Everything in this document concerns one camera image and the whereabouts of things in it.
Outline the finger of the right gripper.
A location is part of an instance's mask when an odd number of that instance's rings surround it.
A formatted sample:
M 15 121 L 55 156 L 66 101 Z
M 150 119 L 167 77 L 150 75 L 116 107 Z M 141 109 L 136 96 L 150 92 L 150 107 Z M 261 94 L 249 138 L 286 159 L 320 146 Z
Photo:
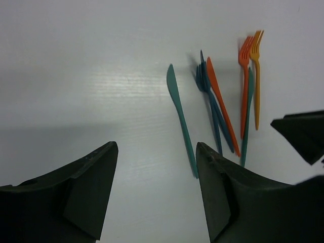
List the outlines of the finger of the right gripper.
M 270 124 L 310 165 L 323 156 L 323 110 L 287 114 Z

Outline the orange plastic fork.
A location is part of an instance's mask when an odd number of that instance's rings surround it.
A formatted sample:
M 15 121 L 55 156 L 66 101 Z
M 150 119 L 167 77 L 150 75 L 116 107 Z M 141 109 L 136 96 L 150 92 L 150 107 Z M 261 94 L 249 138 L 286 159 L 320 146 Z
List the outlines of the orange plastic fork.
M 244 137 L 246 116 L 247 116 L 247 101 L 248 101 L 248 83 L 249 83 L 249 71 L 248 65 L 250 62 L 250 49 L 253 43 L 254 37 L 248 36 L 238 54 L 238 63 L 244 72 L 244 84 L 242 90 L 241 100 L 241 123 L 240 123 L 240 136 Z

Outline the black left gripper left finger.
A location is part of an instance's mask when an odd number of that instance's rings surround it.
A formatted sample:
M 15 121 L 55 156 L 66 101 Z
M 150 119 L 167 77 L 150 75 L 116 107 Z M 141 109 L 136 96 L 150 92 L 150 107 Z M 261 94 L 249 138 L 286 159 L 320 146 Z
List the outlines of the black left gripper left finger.
M 1 187 L 1 242 L 96 242 L 117 164 L 108 142 L 19 185 Z

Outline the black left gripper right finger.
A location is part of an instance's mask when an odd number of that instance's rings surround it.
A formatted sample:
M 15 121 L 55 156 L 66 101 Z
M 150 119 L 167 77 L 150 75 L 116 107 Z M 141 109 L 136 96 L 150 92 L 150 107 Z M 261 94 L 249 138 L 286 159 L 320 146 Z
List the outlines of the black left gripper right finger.
M 196 161 L 211 242 L 323 242 L 322 175 L 285 184 L 202 142 Z

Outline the yellow plastic fork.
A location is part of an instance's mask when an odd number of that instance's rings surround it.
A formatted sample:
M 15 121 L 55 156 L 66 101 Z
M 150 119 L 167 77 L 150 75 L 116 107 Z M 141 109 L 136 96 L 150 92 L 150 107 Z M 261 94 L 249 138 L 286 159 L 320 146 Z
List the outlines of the yellow plastic fork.
M 264 30 L 257 30 L 254 35 L 252 47 L 250 49 L 250 59 L 253 61 L 255 66 L 255 128 L 259 129 L 260 122 L 260 43 L 263 37 Z

